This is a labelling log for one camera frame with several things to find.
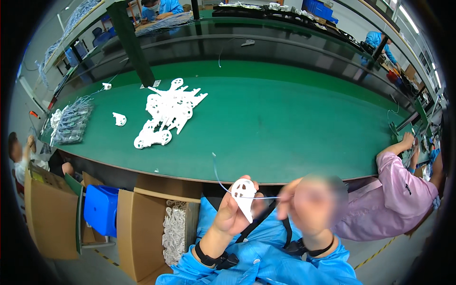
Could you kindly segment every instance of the fluorescent light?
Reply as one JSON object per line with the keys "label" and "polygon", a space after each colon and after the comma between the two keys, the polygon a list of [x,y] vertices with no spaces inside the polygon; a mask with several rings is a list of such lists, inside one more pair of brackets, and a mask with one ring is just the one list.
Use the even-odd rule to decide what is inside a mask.
{"label": "fluorescent light", "polygon": [[403,6],[399,6],[399,10],[402,12],[402,14],[407,18],[407,20],[410,22],[410,24],[412,25],[413,29],[415,30],[415,32],[417,34],[420,33],[420,31],[418,30],[418,28],[415,26],[415,23],[412,21],[412,18],[410,18],[409,14],[407,14],[407,11],[404,9]]}
{"label": "fluorescent light", "polygon": [[437,78],[437,83],[439,84],[439,88],[442,88],[442,86],[440,85],[440,79],[439,79],[439,74],[437,73],[437,70],[434,72],[435,72],[435,78]]}

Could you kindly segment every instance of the pink work uniform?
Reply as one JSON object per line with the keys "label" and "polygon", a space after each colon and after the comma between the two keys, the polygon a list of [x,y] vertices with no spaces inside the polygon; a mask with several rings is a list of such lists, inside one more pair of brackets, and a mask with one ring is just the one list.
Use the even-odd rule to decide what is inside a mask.
{"label": "pink work uniform", "polygon": [[377,166],[378,180],[348,194],[347,215],[332,228],[339,237],[369,241],[403,234],[418,224],[438,195],[434,184],[413,176],[392,152],[381,154]]}

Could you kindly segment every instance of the green tabletop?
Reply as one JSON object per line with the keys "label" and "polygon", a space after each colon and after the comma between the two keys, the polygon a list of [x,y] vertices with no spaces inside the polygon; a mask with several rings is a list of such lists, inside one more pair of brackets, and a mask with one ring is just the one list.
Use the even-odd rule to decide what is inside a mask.
{"label": "green tabletop", "polygon": [[[92,96],[95,108],[83,141],[56,147],[137,172],[201,181],[216,180],[214,152],[221,181],[249,174],[260,183],[283,184],[311,172],[342,179],[374,175],[375,155],[391,142],[386,113],[397,106],[322,73],[245,61],[223,61],[222,68],[217,61],[173,63],[153,72],[160,90],[183,78],[188,90],[208,93],[180,134],[171,130],[169,144],[134,147],[151,119],[145,105],[152,92],[140,89],[136,73],[129,72],[118,75],[112,89]],[[100,87],[98,82],[79,89],[55,108]],[[125,126],[115,125],[112,112],[127,117]],[[398,123],[407,115],[400,110],[389,117]],[[49,142],[50,132],[41,140]]]}

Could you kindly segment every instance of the chair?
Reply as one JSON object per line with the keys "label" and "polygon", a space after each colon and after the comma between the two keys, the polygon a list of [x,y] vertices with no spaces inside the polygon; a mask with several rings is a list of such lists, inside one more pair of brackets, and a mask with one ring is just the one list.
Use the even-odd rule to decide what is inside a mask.
{"label": "chair", "polygon": [[95,36],[95,39],[92,41],[93,47],[97,47],[98,45],[103,44],[112,38],[112,35],[109,32],[103,32],[100,27],[96,27],[92,31],[92,34]]}

